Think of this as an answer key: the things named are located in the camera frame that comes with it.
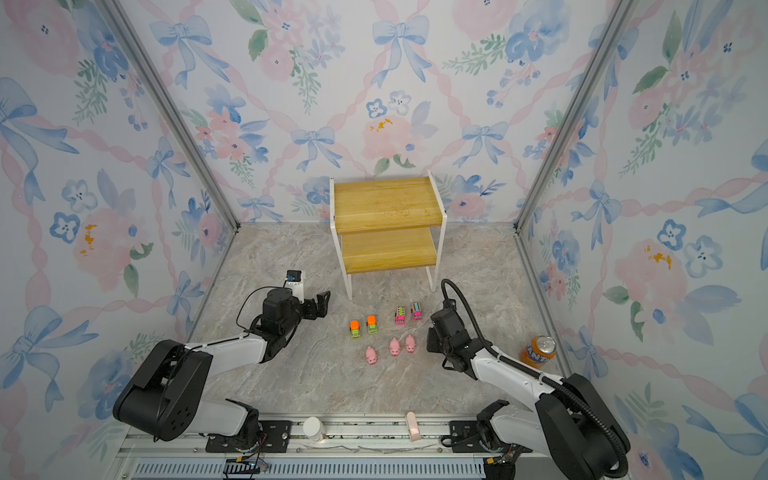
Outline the pink toy pig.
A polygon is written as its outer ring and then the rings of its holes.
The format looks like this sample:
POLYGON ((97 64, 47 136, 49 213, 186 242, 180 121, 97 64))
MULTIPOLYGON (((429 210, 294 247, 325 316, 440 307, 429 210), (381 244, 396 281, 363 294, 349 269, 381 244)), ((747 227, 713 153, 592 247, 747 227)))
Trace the pink toy pig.
POLYGON ((401 344, 397 338, 393 338, 389 343, 389 352, 393 357, 397 357, 401 353, 401 344))
POLYGON ((378 362, 378 354, 371 346, 365 350, 365 361, 368 365, 375 365, 378 362))
POLYGON ((416 350, 417 344, 416 340, 412 335, 408 335, 405 339, 405 349, 408 353, 414 353, 416 350))

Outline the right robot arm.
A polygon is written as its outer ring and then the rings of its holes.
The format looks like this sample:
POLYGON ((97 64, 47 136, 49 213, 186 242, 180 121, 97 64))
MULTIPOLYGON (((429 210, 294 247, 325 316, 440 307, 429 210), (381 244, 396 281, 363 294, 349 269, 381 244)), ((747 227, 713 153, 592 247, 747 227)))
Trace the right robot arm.
POLYGON ((456 302, 431 315, 427 350, 443 368, 493 385, 527 407, 498 400, 477 415, 484 447, 519 446, 548 455, 568 479, 623 478, 630 440, 592 383, 580 374, 550 376, 472 338, 456 302))

